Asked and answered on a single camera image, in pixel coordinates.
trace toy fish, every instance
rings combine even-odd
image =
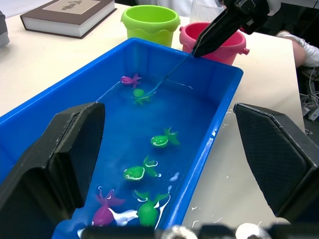
[[[171,133],[171,128],[164,129],[165,135],[158,135],[151,138],[151,144],[156,148],[165,148],[170,142],[173,145],[180,145],[180,142],[177,140],[177,132]]]
[[[156,223],[156,219],[158,217],[159,211],[157,210],[158,202],[167,198],[169,194],[157,195],[154,201],[150,200],[149,193],[139,193],[135,190],[135,193],[138,197],[142,198],[146,201],[144,204],[140,206],[138,209],[138,216],[140,219],[140,223],[144,227],[154,227]]]
[[[147,173],[151,177],[159,177],[160,175],[153,169],[158,165],[157,161],[149,161],[147,156],[143,161],[143,166],[136,166],[124,170],[124,178],[128,181],[140,181],[144,174]]]
[[[138,80],[141,79],[141,77],[138,76],[138,74],[136,73],[133,78],[128,77],[128,76],[122,76],[121,77],[121,82],[124,85],[133,85],[133,89],[136,88],[136,85],[140,84],[140,82],[138,82]]]
[[[103,198],[102,190],[99,187],[100,194],[96,195],[96,200],[100,203],[101,207],[95,212],[93,216],[92,225],[94,226],[106,226],[110,224],[114,217],[110,211],[110,206],[118,206],[124,203],[124,199],[118,199],[114,196],[114,190],[112,189],[108,195]]]
[[[135,104],[140,104],[142,106],[144,101],[150,102],[150,97],[151,96],[143,97],[144,91],[141,90],[141,89],[133,90],[133,95],[135,96]]]

